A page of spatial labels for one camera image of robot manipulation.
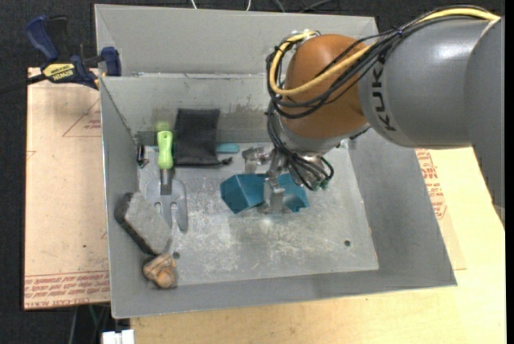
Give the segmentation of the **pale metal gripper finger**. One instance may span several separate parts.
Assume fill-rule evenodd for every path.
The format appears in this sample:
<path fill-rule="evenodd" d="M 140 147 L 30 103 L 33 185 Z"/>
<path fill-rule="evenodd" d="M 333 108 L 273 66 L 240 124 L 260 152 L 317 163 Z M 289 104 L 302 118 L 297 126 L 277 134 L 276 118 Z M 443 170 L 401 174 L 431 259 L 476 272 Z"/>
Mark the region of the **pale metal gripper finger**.
<path fill-rule="evenodd" d="M 284 207 L 284 190 L 272 190 L 269 205 L 272 214 L 281 214 Z"/>
<path fill-rule="evenodd" d="M 263 201 L 258 205 L 259 213 L 273 213 L 275 210 L 275 199 L 277 187 L 270 181 L 265 181 L 263 185 Z"/>

